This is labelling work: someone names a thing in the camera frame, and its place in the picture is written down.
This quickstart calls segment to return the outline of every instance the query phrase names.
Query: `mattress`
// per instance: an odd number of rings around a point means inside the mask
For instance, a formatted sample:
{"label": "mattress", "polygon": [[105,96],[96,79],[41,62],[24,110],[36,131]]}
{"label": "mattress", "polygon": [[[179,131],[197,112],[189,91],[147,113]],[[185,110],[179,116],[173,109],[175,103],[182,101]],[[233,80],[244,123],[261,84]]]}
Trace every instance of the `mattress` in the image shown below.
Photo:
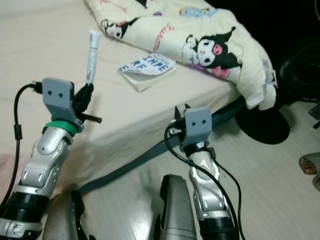
{"label": "mattress", "polygon": [[[55,77],[72,81],[79,90],[86,78],[89,30],[99,31],[99,26],[79,1],[1,19],[0,29],[0,145],[10,148],[13,157],[13,103],[18,89],[31,81]],[[74,137],[56,193],[105,176],[163,140],[175,105],[208,106],[214,113],[239,97],[232,83],[180,64],[166,80],[138,93],[117,69],[147,54],[115,39],[100,38],[95,90],[86,113],[101,117],[102,123],[87,121],[83,132]],[[51,116],[42,96],[30,90],[20,98],[18,116],[23,134],[21,155],[27,159]]]}

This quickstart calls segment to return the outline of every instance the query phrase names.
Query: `white tube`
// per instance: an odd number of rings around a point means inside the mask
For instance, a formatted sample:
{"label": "white tube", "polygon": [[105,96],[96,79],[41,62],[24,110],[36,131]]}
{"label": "white tube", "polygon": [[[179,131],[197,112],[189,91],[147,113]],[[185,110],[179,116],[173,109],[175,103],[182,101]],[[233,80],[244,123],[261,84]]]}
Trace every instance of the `white tube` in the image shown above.
{"label": "white tube", "polygon": [[97,31],[93,31],[93,30],[90,31],[90,50],[89,50],[88,68],[86,71],[87,84],[93,84],[94,82],[96,65],[97,65],[97,57],[98,57],[99,38],[100,38],[100,34]]}

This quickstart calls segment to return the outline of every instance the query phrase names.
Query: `white floor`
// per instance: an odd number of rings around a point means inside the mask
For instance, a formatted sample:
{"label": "white floor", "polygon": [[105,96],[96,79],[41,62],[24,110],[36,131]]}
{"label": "white floor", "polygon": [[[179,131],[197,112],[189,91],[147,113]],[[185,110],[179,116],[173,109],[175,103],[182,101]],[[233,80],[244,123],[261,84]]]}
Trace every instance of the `white floor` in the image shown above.
{"label": "white floor", "polygon": [[[298,102],[282,108],[291,134],[279,145],[254,141],[235,119],[210,136],[217,160],[240,183],[247,240],[320,239],[320,192],[312,185],[313,177],[304,175],[298,165],[300,156],[320,151],[320,128],[312,128],[317,121],[308,115],[313,106]],[[89,193],[84,202],[90,232],[97,240],[152,240],[155,218],[163,207],[159,196],[163,176],[188,179],[188,171],[187,165],[166,152]],[[223,172],[221,182],[237,207],[236,187]]]}

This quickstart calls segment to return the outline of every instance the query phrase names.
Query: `slipper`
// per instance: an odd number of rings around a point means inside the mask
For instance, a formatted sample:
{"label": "slipper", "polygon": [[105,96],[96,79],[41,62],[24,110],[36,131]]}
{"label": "slipper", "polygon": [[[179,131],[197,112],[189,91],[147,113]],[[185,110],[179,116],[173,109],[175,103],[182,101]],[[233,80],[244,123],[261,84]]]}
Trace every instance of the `slipper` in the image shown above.
{"label": "slipper", "polygon": [[299,165],[305,174],[314,175],[320,173],[320,152],[303,155],[299,159]]}
{"label": "slipper", "polygon": [[316,176],[314,177],[314,179],[312,180],[312,183],[313,183],[314,187],[315,187],[318,191],[320,191],[320,174],[318,174],[318,175],[316,175]]}

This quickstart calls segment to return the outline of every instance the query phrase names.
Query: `green ring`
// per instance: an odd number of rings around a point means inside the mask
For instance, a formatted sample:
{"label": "green ring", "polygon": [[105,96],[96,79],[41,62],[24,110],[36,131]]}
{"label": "green ring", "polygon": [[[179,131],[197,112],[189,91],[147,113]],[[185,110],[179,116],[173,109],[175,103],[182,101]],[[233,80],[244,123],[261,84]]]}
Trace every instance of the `green ring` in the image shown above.
{"label": "green ring", "polygon": [[45,126],[45,128],[47,127],[57,127],[60,129],[64,129],[66,130],[68,133],[70,133],[72,135],[72,137],[74,135],[76,135],[77,132],[77,128],[72,125],[71,123],[67,122],[67,121],[52,121],[52,122],[48,122]]}

